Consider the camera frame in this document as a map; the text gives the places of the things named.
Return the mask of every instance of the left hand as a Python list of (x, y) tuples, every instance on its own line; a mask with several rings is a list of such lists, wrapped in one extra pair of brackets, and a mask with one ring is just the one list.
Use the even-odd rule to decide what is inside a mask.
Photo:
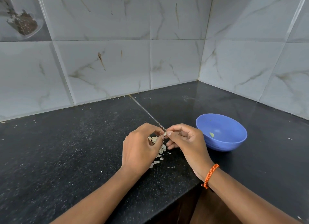
[[(152, 133), (160, 136), (154, 145), (148, 142)], [(122, 168), (127, 168), (134, 175), (142, 176), (159, 153), (164, 140), (164, 131), (157, 126), (145, 123), (129, 133), (123, 141)]]

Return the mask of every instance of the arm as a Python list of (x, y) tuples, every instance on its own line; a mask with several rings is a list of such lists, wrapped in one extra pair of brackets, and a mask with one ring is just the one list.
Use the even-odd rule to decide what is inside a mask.
[(152, 146), (147, 138), (152, 133), (163, 135), (164, 131), (145, 123), (131, 132), (123, 142), (121, 168), (105, 184), (55, 219), (52, 224), (104, 223), (157, 156), (164, 136), (159, 137)]
[[(204, 181), (214, 163), (207, 152), (203, 133), (179, 124), (168, 128), (167, 136), (170, 138), (168, 149), (180, 147), (194, 173)], [(208, 185), (242, 223), (299, 223), (219, 168), (214, 171)]]

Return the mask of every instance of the orange bracelet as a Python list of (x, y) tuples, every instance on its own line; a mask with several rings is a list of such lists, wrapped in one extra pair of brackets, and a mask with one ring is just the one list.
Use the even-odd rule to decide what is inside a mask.
[(209, 172), (208, 172), (208, 174), (205, 178), (205, 183), (201, 185), (202, 187), (205, 187), (206, 189), (208, 188), (207, 183), (208, 183), (210, 177), (212, 176), (212, 174), (214, 173), (214, 171), (216, 170), (216, 168), (218, 168), (218, 167), (219, 167), (218, 164), (214, 164), (214, 166), (211, 167), (211, 169), (209, 170)]

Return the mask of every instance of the blue plastic bowl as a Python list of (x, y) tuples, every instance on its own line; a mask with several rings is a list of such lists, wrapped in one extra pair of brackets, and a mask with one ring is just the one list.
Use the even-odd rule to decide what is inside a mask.
[(203, 114), (196, 119), (196, 127), (204, 134), (207, 147), (228, 152), (236, 149), (248, 136), (238, 121), (220, 114)]

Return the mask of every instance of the tiled backsplash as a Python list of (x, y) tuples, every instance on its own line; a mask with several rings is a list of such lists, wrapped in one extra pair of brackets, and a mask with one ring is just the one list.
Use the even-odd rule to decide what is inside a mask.
[(309, 0), (213, 0), (199, 80), (309, 119)]
[(0, 0), (0, 121), (198, 79), (211, 0)]

